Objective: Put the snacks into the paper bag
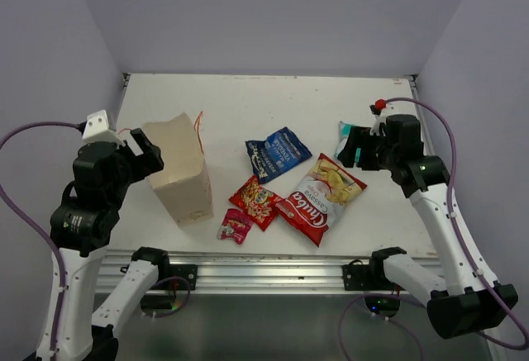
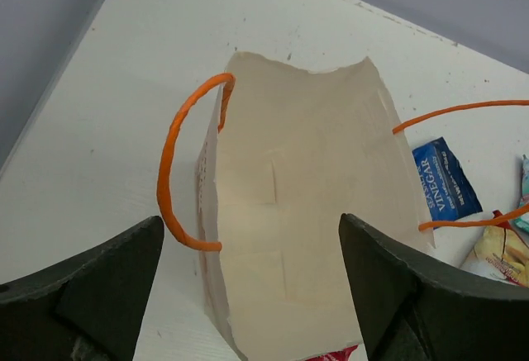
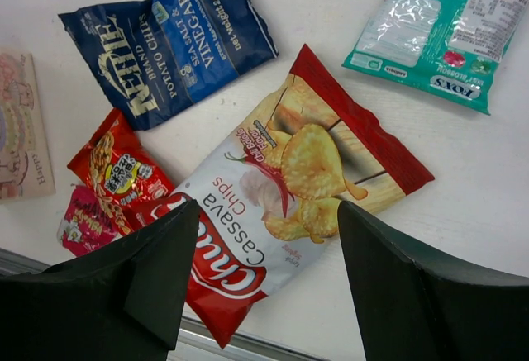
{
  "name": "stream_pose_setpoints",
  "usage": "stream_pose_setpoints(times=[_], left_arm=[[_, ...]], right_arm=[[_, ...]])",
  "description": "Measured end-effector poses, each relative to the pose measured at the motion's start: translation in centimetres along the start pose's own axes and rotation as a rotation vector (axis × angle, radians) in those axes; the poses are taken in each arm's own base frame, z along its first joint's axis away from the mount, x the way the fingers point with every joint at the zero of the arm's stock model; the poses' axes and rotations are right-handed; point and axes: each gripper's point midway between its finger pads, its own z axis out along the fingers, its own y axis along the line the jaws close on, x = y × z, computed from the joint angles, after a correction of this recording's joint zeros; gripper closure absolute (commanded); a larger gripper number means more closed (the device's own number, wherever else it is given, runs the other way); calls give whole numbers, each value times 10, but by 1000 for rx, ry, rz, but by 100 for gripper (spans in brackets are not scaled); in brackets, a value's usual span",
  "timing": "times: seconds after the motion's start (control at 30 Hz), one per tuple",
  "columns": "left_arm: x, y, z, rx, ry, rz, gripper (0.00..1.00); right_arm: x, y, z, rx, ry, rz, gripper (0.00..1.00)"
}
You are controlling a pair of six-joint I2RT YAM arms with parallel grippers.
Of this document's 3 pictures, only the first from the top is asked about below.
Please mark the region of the teal snack packet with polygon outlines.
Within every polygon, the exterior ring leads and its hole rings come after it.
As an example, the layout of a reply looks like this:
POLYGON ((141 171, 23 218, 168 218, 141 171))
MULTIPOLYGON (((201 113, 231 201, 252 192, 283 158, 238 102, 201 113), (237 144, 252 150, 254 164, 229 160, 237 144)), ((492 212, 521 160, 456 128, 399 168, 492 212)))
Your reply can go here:
MULTIPOLYGON (((346 142, 348 141, 348 138, 349 138, 350 131, 353 128, 355 128, 355 125, 340 121, 339 123, 339 143, 334 153, 335 159, 338 159, 339 154, 345 148, 346 142)), ((360 148, 357 148, 355 151, 354 160, 353 160, 354 164, 358 164, 360 160, 360 153, 361 153, 360 148)))

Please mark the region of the red Chuba cassava chips bag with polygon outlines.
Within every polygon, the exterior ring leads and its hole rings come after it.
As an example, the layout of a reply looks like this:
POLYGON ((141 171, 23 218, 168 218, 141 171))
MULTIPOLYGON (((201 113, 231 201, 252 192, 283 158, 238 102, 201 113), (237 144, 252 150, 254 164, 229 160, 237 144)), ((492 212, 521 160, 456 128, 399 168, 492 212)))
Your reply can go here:
POLYGON ((324 234, 343 216, 346 207, 366 188, 364 182, 320 154, 297 187, 277 202, 274 209, 318 246, 324 234))

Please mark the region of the white paper bag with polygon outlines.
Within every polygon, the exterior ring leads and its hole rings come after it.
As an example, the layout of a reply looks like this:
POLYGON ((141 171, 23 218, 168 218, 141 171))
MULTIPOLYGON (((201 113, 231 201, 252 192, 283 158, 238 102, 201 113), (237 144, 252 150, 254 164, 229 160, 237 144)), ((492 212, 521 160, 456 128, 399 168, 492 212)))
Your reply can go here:
POLYGON ((148 122, 142 130, 160 148, 164 168, 148 181, 171 218, 178 226, 212 218, 212 188, 199 120, 182 113, 169 121, 148 122))

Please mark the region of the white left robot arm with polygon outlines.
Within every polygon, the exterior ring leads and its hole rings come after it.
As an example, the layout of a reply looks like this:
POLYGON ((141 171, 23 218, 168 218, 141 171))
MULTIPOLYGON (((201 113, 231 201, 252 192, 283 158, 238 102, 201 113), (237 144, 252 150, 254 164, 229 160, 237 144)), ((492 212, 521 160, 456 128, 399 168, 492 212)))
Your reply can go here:
POLYGON ((141 154, 128 144, 96 141, 84 145, 73 162, 74 178, 50 218, 52 292, 34 360, 114 360, 121 328, 141 298, 171 281, 167 252, 141 247, 102 310, 93 309, 99 271, 126 192, 164 167, 160 148, 142 129, 130 134, 141 154))

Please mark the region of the blue salt vinegar chips bag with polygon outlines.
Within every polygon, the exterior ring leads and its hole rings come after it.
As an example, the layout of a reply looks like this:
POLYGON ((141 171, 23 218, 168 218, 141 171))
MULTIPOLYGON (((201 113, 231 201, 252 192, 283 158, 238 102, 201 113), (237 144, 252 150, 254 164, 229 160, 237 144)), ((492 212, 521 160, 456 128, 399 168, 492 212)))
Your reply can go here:
POLYGON ((288 127, 265 140, 245 142, 253 174, 260 185, 271 182, 312 157, 308 147, 288 127))

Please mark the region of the red snack packet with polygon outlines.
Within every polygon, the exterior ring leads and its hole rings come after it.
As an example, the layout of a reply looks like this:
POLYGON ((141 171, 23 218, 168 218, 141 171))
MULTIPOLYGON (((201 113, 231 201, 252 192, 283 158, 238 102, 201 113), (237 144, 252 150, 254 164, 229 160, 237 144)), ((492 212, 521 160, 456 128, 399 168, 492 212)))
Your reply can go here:
POLYGON ((281 196, 263 188, 255 175, 229 198, 229 202, 239 207, 262 231, 266 231, 278 216, 275 206, 282 200, 281 196))

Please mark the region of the small pink snack packet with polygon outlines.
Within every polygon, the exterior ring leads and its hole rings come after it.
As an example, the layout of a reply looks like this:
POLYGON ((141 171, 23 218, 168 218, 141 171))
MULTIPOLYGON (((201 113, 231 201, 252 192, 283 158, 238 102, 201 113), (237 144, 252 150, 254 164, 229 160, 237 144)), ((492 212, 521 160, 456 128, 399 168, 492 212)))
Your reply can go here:
POLYGON ((254 222, 243 212, 235 208, 226 211, 217 232, 219 240, 233 240, 242 245, 254 222))

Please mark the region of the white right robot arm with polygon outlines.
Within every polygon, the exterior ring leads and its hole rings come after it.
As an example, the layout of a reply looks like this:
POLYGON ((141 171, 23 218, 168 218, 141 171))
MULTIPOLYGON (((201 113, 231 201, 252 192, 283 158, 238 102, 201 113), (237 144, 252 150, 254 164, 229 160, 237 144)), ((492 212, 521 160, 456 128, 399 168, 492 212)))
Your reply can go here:
POLYGON ((355 126, 338 159, 347 168, 391 173, 427 228, 443 270, 437 276, 404 249, 389 247, 371 254, 371 284, 384 289, 394 283, 412 294, 445 340, 500 325, 518 301, 516 289, 502 285, 477 250, 449 188, 445 163, 424 152, 420 121, 397 114, 374 128, 355 126))

